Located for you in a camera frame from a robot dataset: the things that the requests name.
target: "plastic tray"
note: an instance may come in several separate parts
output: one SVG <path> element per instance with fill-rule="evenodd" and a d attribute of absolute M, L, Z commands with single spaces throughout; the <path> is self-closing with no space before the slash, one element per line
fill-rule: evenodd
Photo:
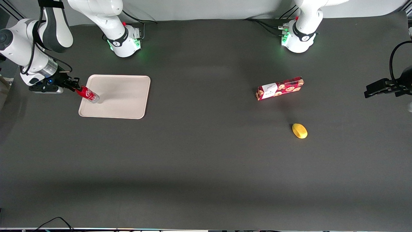
<path fill-rule="evenodd" d="M 145 115 L 148 76 L 91 75 L 86 87 L 98 94 L 100 100 L 91 103 L 82 98 L 82 117 L 141 119 Z"/>

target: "toy lemon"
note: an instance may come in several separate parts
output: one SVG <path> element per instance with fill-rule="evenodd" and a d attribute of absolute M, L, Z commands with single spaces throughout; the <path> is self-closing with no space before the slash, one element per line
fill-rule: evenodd
<path fill-rule="evenodd" d="M 296 137 L 300 139 L 304 139 L 306 138 L 306 136 L 308 136 L 308 132 L 302 124 L 298 124 L 298 123 L 293 124 L 292 131 L 296 135 Z"/>

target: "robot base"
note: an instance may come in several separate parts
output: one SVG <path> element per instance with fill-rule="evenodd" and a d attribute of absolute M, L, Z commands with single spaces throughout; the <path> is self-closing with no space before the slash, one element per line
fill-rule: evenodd
<path fill-rule="evenodd" d="M 296 20 L 291 20 L 288 23 L 283 24 L 284 27 L 292 28 L 293 24 L 296 23 Z M 295 53 L 302 53 L 309 49 L 309 47 L 313 44 L 313 39 L 315 38 L 316 34 L 314 34 L 308 41 L 300 41 L 299 37 L 297 37 L 293 30 L 290 33 L 286 33 L 282 37 L 281 46 L 287 47 L 292 52 Z"/>
<path fill-rule="evenodd" d="M 140 31 L 130 25 L 126 25 L 129 31 L 129 37 L 122 43 L 121 46 L 116 47 L 109 41 L 110 49 L 115 52 L 118 57 L 129 57 L 141 48 Z"/>

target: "dark gray table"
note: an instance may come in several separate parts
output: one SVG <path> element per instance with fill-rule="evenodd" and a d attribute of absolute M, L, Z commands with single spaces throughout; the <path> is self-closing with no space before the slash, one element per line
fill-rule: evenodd
<path fill-rule="evenodd" d="M 404 13 L 325 19 L 304 54 L 248 21 L 148 24 L 126 59 L 96 26 L 72 32 L 57 56 L 83 83 L 151 77 L 146 116 L 82 118 L 76 94 L 36 95 L 17 79 L 0 118 L 1 227 L 62 216 L 74 227 L 412 230 L 412 98 L 363 96 L 409 39 Z M 395 76 L 411 52 L 399 50 Z M 300 75 L 301 91 L 256 101 L 257 86 Z"/>

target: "white label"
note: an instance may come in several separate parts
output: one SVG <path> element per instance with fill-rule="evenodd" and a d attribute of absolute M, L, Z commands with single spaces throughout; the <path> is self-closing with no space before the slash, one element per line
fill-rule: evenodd
<path fill-rule="evenodd" d="M 278 85 L 276 83 L 273 84 L 268 84 L 268 85 L 262 85 L 263 89 L 263 96 L 262 99 L 268 98 L 268 97 L 273 97 L 278 90 Z"/>

